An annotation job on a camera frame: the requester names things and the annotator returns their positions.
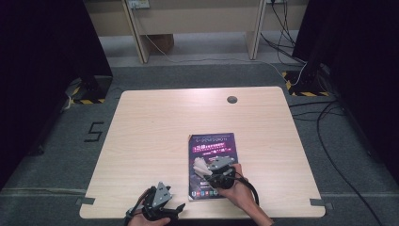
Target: book cover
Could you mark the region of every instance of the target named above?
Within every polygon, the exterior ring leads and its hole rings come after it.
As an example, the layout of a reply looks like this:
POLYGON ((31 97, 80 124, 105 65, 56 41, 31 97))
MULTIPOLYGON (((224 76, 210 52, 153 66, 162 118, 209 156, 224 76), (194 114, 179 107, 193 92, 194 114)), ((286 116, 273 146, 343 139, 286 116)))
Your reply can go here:
POLYGON ((234 133, 190 136, 188 141, 188 199, 190 201, 223 198, 193 169, 194 160, 197 157, 203 158, 206 164, 210 164, 217 156, 232 157, 235 159, 233 163, 238 163, 234 133))

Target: wooden desk panel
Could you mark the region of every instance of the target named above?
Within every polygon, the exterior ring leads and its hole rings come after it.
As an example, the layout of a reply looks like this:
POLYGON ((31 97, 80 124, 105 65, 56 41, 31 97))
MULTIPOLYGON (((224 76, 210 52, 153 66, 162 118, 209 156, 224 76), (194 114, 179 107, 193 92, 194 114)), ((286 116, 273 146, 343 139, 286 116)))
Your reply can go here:
POLYGON ((243 172, 272 218, 321 217, 325 208, 280 88, 125 91, 88 187, 82 218, 123 218, 142 192, 171 186, 180 218, 248 218, 228 200, 188 200, 188 137, 234 133, 243 172), (229 104, 227 98, 238 102, 229 104))

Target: person's left hand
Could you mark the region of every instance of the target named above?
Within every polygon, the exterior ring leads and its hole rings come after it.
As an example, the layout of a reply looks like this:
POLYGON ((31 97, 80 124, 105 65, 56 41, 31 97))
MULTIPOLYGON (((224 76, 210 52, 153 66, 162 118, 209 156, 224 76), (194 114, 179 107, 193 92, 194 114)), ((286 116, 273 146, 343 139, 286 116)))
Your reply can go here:
POLYGON ((156 221, 149 221, 142 214, 136 214, 128 226, 164 226, 170 223, 170 218, 161 218, 156 221))

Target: desk leg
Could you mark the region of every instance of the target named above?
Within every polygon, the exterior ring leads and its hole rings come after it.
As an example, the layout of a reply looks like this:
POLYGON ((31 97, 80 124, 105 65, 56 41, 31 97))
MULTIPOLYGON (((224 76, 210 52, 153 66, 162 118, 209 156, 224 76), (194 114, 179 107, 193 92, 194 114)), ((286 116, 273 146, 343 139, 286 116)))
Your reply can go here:
POLYGON ((123 4, 123 8, 125 10, 125 14, 132 30, 132 34, 135 38, 135 45, 137 49, 138 58, 142 64, 147 63, 150 57, 150 50, 148 47, 148 41, 145 36, 141 36, 138 34, 137 22, 135 20, 134 13, 129 9, 129 5, 127 0, 121 0, 123 4))
POLYGON ((259 39, 261 37, 263 17, 266 8, 266 0, 259 1, 258 15, 255 24, 255 31, 248 31, 246 33, 247 50, 249 59, 256 59, 258 54, 259 39))

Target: carpeted floor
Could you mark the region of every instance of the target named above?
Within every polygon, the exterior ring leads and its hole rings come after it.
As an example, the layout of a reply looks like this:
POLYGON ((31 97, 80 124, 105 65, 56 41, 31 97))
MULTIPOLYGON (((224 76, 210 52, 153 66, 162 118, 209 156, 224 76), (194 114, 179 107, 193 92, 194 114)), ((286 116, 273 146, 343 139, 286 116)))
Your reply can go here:
MULTIPOLYGON (((293 67, 276 64, 283 72, 293 67)), ((266 64, 113 68, 104 104, 72 105, 59 115, 43 144, 45 153, 27 156, 0 193, 0 225, 122 225, 121 219, 81 219, 76 201, 85 196, 106 132, 124 90, 216 87, 282 87, 289 105, 332 101, 290 96, 284 80, 266 64), (101 131, 88 133, 98 122, 101 131)), ((377 225, 370 210, 332 167, 317 135, 316 119, 326 104, 291 107, 311 169, 327 203, 322 218, 284 218, 277 225, 377 225)), ((399 187, 360 142, 339 103, 320 120, 320 135, 331 159, 370 204, 384 225, 399 225, 399 187)), ((181 220, 179 225, 251 225, 250 221, 181 220)))

